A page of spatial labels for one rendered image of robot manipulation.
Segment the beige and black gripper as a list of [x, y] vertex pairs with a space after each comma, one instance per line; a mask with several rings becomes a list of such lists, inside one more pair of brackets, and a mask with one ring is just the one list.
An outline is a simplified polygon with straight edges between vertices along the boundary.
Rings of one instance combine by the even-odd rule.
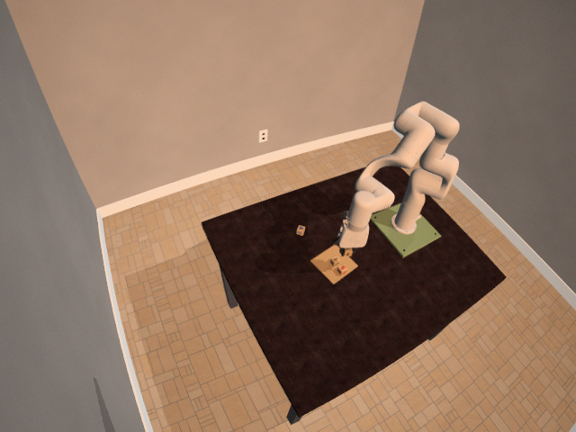
[[342, 257], [346, 252], [346, 248], [352, 248], [353, 253], [351, 256], [353, 256], [358, 248], [364, 247], [365, 244], [368, 243], [367, 238], [369, 233], [369, 225], [367, 226], [366, 230], [362, 232], [352, 231], [349, 227], [347, 227], [345, 223], [342, 224], [337, 234], [337, 238], [333, 240], [333, 245], [340, 246], [339, 252]]

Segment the orange flat mat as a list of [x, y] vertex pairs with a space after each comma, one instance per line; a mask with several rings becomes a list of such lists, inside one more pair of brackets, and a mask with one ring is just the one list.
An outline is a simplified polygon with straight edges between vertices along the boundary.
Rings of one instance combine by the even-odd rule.
[[[330, 258], [337, 255], [340, 259], [340, 263], [337, 266], [333, 266], [330, 263]], [[346, 276], [347, 274], [349, 274], [351, 271], [353, 271], [355, 268], [358, 267], [358, 265], [349, 257], [349, 256], [341, 256], [341, 254], [339, 253], [339, 247], [338, 246], [332, 246], [329, 249], [327, 249], [326, 251], [324, 251], [323, 253], [321, 253], [320, 255], [316, 256], [315, 258], [313, 258], [311, 260], [311, 262], [333, 283], [335, 284], [336, 282], [338, 282], [340, 279], [342, 279], [344, 276]], [[347, 272], [343, 275], [340, 275], [337, 271], [338, 266], [341, 266], [342, 264], [345, 264], [345, 266], [347, 267]]]

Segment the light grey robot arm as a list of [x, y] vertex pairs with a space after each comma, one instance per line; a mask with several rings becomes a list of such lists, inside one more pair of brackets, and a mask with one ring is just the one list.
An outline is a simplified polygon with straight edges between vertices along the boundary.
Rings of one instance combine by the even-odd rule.
[[422, 169], [416, 168], [410, 173], [398, 213], [391, 218], [393, 228], [402, 234], [415, 231], [425, 194], [444, 199], [455, 179], [459, 161], [445, 153], [459, 131], [455, 118], [429, 103], [419, 102], [402, 111], [393, 126], [404, 136], [398, 146], [391, 154], [370, 162], [355, 182], [356, 193], [349, 211], [344, 211], [346, 219], [342, 220], [352, 231], [366, 230], [372, 213], [387, 209], [394, 202], [393, 192], [373, 177], [380, 168], [411, 169], [420, 158]]

